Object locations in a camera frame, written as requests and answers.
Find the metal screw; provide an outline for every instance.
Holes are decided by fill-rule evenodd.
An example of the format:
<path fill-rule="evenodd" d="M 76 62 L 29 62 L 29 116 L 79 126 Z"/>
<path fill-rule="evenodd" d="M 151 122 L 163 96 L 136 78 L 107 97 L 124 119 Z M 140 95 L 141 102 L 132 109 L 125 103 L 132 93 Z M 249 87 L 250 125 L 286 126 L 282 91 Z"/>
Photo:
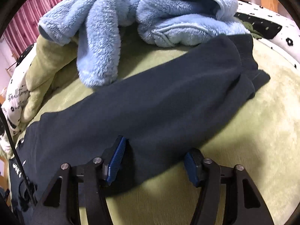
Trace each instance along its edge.
<path fill-rule="evenodd" d="M 245 169 L 241 164 L 236 165 L 235 168 L 239 171 L 243 171 Z"/>
<path fill-rule="evenodd" d="M 206 163 L 206 164 L 212 164 L 212 159 L 204 158 L 203 162 Z"/>
<path fill-rule="evenodd" d="M 97 163 L 100 163 L 102 161 L 102 159 L 100 157 L 95 157 L 93 159 L 93 163 L 97 164 Z"/>
<path fill-rule="evenodd" d="M 65 170 L 69 167 L 69 164 L 68 163 L 64 163 L 60 166 L 61 169 Z"/>

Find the bed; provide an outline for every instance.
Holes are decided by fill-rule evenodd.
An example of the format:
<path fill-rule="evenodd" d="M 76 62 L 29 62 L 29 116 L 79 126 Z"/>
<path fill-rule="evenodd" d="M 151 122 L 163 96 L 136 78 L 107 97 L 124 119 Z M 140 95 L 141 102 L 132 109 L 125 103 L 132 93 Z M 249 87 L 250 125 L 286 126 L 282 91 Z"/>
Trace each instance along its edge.
<path fill-rule="evenodd" d="M 281 2 L 299 25 L 298 3 L 292 6 L 289 1 Z M 16 1 L 10 3 L 11 7 L 17 5 Z M 1 28 L 9 19 L 10 14 L 2 20 Z M 127 29 L 124 34 L 120 79 L 189 50 L 184 46 L 161 49 L 147 45 L 135 31 Z M 271 81 L 201 151 L 220 165 L 243 164 L 258 186 L 274 223 L 281 225 L 300 201 L 300 75 L 281 55 L 257 40 L 254 40 L 253 56 L 259 67 L 270 74 Z M 75 62 L 58 73 L 55 83 L 57 89 L 47 96 L 31 123 L 38 121 L 43 113 L 64 110 L 93 93 L 78 79 Z M 188 181 L 183 164 L 179 163 L 127 193 L 107 198 L 107 203 L 114 224 L 189 224 L 198 196 L 199 190 Z M 222 223 L 224 199 L 221 200 L 217 224 Z M 87 225 L 84 208 L 80 208 L 80 215 L 82 224 Z"/>

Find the pink striped curtain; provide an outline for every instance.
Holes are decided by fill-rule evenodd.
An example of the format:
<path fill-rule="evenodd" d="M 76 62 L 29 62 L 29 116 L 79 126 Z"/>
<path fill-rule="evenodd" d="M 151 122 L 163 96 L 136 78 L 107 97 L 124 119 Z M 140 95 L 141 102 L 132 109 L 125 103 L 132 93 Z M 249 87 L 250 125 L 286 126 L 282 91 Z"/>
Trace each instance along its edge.
<path fill-rule="evenodd" d="M 62 0 L 27 0 L 15 14 L 4 32 L 11 52 L 19 57 L 38 38 L 38 21 Z"/>

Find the black cord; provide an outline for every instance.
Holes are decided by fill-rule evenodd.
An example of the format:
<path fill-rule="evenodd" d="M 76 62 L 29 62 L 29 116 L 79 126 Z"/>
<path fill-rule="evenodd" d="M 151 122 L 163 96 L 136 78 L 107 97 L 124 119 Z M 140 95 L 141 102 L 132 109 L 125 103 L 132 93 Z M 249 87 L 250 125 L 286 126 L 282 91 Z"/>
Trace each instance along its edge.
<path fill-rule="evenodd" d="M 18 168 L 20 169 L 20 171 L 22 173 L 22 176 L 23 176 L 23 179 L 24 179 L 24 182 L 25 182 L 25 186 L 26 186 L 27 192 L 29 194 L 30 201 L 31 201 L 31 203 L 32 203 L 33 206 L 36 206 L 36 202 L 35 202 L 35 200 L 33 198 L 31 190 L 29 189 L 29 184 L 28 184 L 27 176 L 26 176 L 26 174 L 24 172 L 23 165 L 22 165 L 22 163 L 20 161 L 20 158 L 18 156 L 18 153 L 16 151 L 16 148 L 15 148 L 15 145 L 14 145 L 14 142 L 13 142 L 13 138 L 11 137 L 11 132 L 9 131 L 9 127 L 8 127 L 6 118 L 5 118 L 4 113 L 2 111 L 1 104 L 0 104 L 0 109 L 1 109 L 0 110 L 0 120 L 1 120 L 1 122 L 3 124 L 3 126 L 4 126 L 5 131 L 6 131 L 10 147 L 13 150 L 13 154 L 15 155 L 15 158 L 17 160 Z"/>

